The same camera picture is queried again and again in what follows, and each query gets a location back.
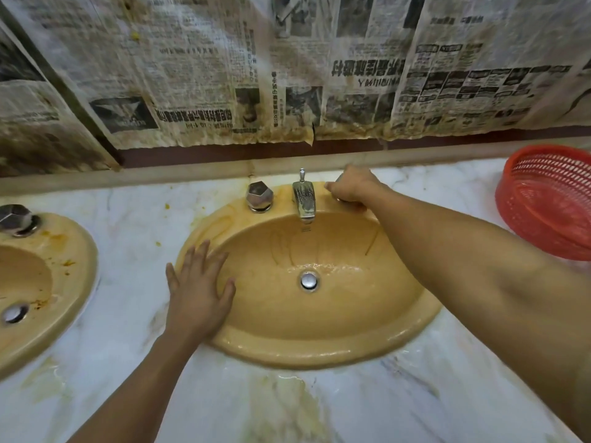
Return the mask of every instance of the sink basin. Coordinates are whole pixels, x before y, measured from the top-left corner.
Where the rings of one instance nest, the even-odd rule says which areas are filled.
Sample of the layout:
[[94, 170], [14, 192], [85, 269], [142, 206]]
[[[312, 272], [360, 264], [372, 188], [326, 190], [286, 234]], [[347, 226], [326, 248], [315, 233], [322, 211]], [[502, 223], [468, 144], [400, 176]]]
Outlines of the sink basin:
[[0, 378], [49, 347], [84, 305], [97, 251], [74, 221], [41, 214], [31, 236], [0, 234]]
[[274, 188], [269, 211], [238, 199], [205, 218], [179, 253], [211, 239], [229, 252], [218, 280], [236, 278], [236, 297], [212, 340], [264, 365], [315, 368], [377, 356], [408, 342], [439, 301], [404, 266], [369, 211], [316, 191], [316, 219], [296, 215], [291, 186]]

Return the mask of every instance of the marble countertop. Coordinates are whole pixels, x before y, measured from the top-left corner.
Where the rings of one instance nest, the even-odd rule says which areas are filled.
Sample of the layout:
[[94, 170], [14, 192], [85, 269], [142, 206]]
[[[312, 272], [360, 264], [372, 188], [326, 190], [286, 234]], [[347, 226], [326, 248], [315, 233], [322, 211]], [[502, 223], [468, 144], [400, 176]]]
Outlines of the marble countertop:
[[[503, 159], [382, 168], [397, 191], [504, 226], [494, 203]], [[307, 179], [334, 180], [337, 172]], [[263, 178], [269, 186], [294, 175]], [[92, 415], [163, 330], [174, 261], [201, 218], [249, 180], [128, 186], [3, 198], [68, 216], [99, 247], [85, 311], [47, 351], [0, 382], [0, 443], [59, 443]], [[202, 346], [159, 442], [487, 443], [578, 439], [448, 311], [387, 356], [336, 369], [272, 370]]]

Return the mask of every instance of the left hand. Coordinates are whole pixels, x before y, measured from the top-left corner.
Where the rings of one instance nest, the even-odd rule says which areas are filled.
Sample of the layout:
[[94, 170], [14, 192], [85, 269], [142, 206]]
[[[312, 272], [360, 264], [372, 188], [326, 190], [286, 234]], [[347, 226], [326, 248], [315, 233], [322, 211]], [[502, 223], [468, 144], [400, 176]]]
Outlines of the left hand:
[[189, 247], [178, 276], [171, 263], [166, 265], [170, 303], [164, 334], [188, 342], [195, 347], [193, 350], [222, 326], [236, 293], [230, 278], [218, 296], [218, 275], [228, 254], [207, 258], [208, 250], [209, 240], [203, 241], [197, 250]]

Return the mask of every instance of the red plastic basket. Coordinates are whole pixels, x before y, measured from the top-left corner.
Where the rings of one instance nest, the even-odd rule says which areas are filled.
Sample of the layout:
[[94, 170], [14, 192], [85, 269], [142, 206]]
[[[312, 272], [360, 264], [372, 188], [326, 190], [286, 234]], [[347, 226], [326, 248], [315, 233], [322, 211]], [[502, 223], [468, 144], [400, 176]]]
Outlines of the red plastic basket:
[[556, 145], [527, 146], [503, 169], [495, 192], [503, 220], [544, 252], [591, 261], [591, 154]]

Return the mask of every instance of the newspaper on wall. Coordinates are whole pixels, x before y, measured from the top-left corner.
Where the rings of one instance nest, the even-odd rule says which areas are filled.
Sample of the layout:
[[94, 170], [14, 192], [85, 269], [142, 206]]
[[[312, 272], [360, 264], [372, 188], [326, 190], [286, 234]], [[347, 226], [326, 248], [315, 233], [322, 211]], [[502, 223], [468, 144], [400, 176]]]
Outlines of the newspaper on wall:
[[120, 149], [591, 124], [591, 0], [2, 2]]
[[0, 22], [0, 177], [117, 166]]

